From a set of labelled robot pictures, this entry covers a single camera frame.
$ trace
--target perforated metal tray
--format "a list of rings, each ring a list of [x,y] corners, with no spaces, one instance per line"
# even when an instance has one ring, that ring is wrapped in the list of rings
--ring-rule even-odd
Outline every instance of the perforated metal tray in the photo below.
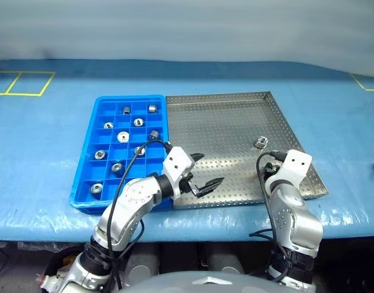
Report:
[[[174,208],[262,202],[256,174],[261,150],[254,146],[259,136],[268,137],[264,151],[304,151],[270,92],[168,96],[167,109],[172,144],[206,155],[193,169],[195,182],[203,185],[225,177],[212,194],[202,198],[183,195],[174,201]],[[262,160],[261,166],[268,161],[272,160]],[[300,187],[305,199],[328,193],[313,166]]]

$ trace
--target blue object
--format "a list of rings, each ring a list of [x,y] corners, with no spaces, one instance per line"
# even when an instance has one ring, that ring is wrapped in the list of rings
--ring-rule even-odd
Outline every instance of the blue object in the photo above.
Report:
[[[57,72],[41,98],[0,96],[0,240],[89,240],[99,216],[73,208],[69,196],[97,97],[267,90],[329,190],[307,201],[323,237],[374,236],[374,92],[346,72],[147,60],[6,60],[0,70]],[[143,221],[142,241],[250,241],[269,227],[263,204],[153,211]]]
[[[156,113],[149,113],[151,104],[157,106]],[[124,107],[130,109],[130,114],[123,113]],[[134,126],[134,120],[137,118],[143,119],[143,126]],[[110,122],[113,123],[113,128],[105,129],[104,124]],[[134,156],[134,149],[147,142],[153,130],[159,133],[159,139],[169,141],[167,101],[164,96],[98,98],[71,188],[70,204],[87,213],[103,212],[112,203],[121,179],[121,175],[112,172],[111,167],[113,164],[122,163],[125,170]],[[128,142],[118,141],[117,136],[120,132],[129,134]],[[95,153],[99,150],[106,152],[104,159],[95,159]],[[158,143],[148,145],[145,154],[139,156],[132,165],[123,187],[134,178],[144,178],[152,173],[160,175],[165,157],[166,152],[162,145]],[[94,194],[90,192],[90,188],[96,183],[102,184],[102,191]],[[156,209],[171,208],[172,205],[172,200],[167,198],[156,206]]]

